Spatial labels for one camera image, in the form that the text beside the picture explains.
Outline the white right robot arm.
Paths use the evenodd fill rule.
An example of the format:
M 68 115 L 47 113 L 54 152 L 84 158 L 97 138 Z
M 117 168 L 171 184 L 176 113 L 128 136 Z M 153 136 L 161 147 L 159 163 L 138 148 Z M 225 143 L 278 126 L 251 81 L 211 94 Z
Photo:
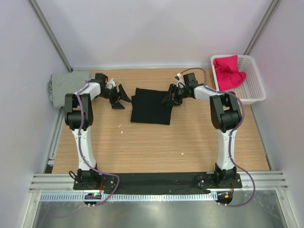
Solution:
M 214 182 L 219 188 L 227 187 L 237 175 L 234 162 L 237 127 L 242 123 L 242 114 L 234 93 L 220 92 L 199 84 L 194 73 L 177 74 L 176 84 L 170 84 L 162 104 L 179 106 L 185 98 L 194 98 L 209 103 L 211 122 L 218 133 L 218 157 L 215 163 Z

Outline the black t shirt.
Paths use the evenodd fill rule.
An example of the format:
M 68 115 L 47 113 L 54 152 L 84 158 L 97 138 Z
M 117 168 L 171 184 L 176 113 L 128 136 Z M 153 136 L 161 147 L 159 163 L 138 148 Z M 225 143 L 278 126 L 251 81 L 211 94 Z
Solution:
M 132 96 L 132 123 L 170 125 L 172 106 L 162 104 L 166 91 L 136 88 Z

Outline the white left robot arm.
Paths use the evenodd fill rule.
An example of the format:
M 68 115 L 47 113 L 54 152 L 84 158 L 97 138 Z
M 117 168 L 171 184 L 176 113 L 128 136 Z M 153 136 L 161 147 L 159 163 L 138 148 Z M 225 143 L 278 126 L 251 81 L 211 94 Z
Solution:
M 98 170 L 91 140 L 92 101 L 98 97 L 108 99 L 111 108 L 117 110 L 125 108 L 121 100 L 131 102 L 123 86 L 114 78 L 109 80 L 103 73 L 96 73 L 95 78 L 86 81 L 81 89 L 65 95 L 65 124 L 72 131 L 78 153 L 77 173 L 69 171 L 75 190 L 96 190 L 102 184 L 102 173 Z

